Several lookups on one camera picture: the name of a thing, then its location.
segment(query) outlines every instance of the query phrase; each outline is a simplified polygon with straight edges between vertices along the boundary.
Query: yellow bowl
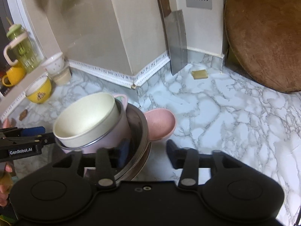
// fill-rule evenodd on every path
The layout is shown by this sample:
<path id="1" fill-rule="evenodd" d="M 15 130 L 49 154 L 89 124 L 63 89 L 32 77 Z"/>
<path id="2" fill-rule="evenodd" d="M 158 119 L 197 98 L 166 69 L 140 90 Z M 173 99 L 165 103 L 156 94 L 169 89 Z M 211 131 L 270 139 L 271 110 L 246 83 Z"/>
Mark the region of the yellow bowl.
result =
<path id="1" fill-rule="evenodd" d="M 51 82 L 44 76 L 32 83 L 26 90 L 26 97 L 33 103 L 41 104 L 49 99 L 51 94 Z"/>

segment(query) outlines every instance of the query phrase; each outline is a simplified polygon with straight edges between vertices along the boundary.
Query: cleaver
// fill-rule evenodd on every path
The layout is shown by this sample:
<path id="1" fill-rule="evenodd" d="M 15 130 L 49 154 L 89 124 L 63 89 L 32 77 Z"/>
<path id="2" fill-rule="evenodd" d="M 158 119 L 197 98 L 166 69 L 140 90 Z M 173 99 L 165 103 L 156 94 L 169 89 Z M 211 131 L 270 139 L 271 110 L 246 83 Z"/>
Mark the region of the cleaver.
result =
<path id="1" fill-rule="evenodd" d="M 175 75 L 187 65 L 187 42 L 182 10 L 171 11 L 169 0 L 158 0 L 164 18 L 170 54 L 171 73 Z"/>

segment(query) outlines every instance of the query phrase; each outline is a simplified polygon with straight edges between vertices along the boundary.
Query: yellow mug handle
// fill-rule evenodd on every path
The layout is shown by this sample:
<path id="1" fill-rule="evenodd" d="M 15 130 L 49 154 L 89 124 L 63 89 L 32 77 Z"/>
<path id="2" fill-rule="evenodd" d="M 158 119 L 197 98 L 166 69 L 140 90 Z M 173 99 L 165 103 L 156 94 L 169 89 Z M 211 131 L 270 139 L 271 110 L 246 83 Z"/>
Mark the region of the yellow mug handle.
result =
<path id="1" fill-rule="evenodd" d="M 5 76 L 2 77 L 2 84 L 3 84 L 4 86 L 6 86 L 6 87 L 12 87 L 13 84 L 6 84 L 6 83 L 4 82 L 4 79 L 5 79 L 5 78 L 8 78 L 8 76 L 5 75 Z"/>

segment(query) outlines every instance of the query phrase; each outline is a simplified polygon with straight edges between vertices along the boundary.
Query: cutting board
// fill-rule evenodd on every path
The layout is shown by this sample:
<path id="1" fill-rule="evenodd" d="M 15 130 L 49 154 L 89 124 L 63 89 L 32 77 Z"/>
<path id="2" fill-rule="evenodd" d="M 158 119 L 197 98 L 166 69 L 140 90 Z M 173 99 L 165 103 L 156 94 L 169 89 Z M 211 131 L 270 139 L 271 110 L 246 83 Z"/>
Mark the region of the cutting board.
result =
<path id="1" fill-rule="evenodd" d="M 301 91 L 301 0 L 227 0 L 225 29 L 253 79 L 279 92 Z"/>

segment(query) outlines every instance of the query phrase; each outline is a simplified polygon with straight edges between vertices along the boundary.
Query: metal bowl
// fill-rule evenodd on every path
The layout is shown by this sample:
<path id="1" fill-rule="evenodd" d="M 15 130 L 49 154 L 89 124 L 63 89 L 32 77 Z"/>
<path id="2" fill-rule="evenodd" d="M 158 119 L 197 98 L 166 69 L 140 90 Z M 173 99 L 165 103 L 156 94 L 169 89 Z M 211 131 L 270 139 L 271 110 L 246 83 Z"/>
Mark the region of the metal bowl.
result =
<path id="1" fill-rule="evenodd" d="M 148 141 L 147 122 L 143 112 L 137 107 L 128 104 L 126 117 L 132 132 L 131 150 L 128 155 L 129 161 L 125 167 L 114 170 L 116 182 L 133 179 L 144 167 L 151 149 Z M 59 161 L 65 156 L 66 154 L 56 145 L 52 152 L 52 161 Z M 88 176 L 93 181 L 93 170 L 90 171 Z"/>

